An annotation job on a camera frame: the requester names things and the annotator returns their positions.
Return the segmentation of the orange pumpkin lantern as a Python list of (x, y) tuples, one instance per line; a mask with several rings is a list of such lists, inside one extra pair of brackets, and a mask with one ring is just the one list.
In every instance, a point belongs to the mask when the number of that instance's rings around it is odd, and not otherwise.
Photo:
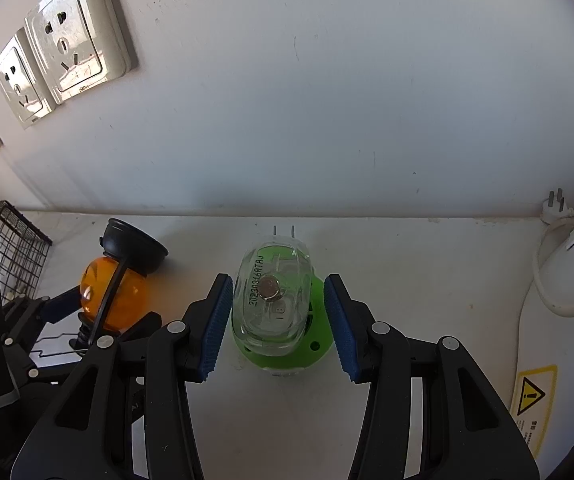
[(72, 314), (78, 318), (78, 330), (41, 335), (30, 351), (33, 359), (83, 356), (97, 339), (122, 335), (149, 311), (147, 278), (160, 269), (168, 249), (118, 218), (107, 221), (100, 245), (101, 257), (86, 266), (76, 285), (80, 287), (81, 310)]

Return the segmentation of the green round plug device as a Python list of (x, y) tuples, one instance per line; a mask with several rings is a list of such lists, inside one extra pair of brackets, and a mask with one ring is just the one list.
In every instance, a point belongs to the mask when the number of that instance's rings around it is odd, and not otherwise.
[(232, 330), (240, 354), (274, 376), (298, 374), (323, 359), (334, 344), (334, 336), (324, 306), (323, 281), (317, 276), (311, 278), (309, 298), (307, 312), (293, 334), (250, 342)]

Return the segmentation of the yellow warning label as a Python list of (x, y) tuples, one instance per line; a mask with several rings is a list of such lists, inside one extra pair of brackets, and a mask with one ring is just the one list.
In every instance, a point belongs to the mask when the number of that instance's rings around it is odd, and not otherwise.
[(557, 376), (556, 365), (522, 370), (516, 375), (510, 414), (534, 458), (537, 458), (546, 436), (555, 401)]

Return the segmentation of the white appliance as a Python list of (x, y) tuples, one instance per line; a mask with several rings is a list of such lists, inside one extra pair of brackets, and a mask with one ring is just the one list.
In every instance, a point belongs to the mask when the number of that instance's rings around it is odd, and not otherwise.
[[(541, 257), (547, 258), (568, 233), (560, 229), (549, 235)], [(562, 476), (574, 460), (574, 318), (550, 312), (532, 278), (519, 316), (516, 375), (549, 365), (558, 367), (555, 401), (542, 447), (534, 458), (543, 479)]]

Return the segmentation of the left white power socket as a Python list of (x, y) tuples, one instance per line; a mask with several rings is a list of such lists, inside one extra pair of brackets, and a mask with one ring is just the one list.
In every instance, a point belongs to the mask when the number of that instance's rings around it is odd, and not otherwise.
[(0, 88), (24, 129), (57, 107), (23, 28), (14, 33), (0, 52)]

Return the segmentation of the white power socket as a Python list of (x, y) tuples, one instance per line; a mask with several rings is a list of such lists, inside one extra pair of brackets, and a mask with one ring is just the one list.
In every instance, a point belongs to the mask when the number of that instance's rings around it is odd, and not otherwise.
[(0, 52), (0, 88), (24, 129), (57, 107), (23, 28), (14, 33)]
[(58, 104), (132, 68), (112, 0), (41, 0), (25, 16), (24, 29)]

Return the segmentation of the right white power socket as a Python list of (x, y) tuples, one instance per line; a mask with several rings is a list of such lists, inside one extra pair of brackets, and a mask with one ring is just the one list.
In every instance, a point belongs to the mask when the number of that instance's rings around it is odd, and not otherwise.
[(112, 0), (41, 0), (25, 16), (24, 29), (58, 104), (132, 68)]

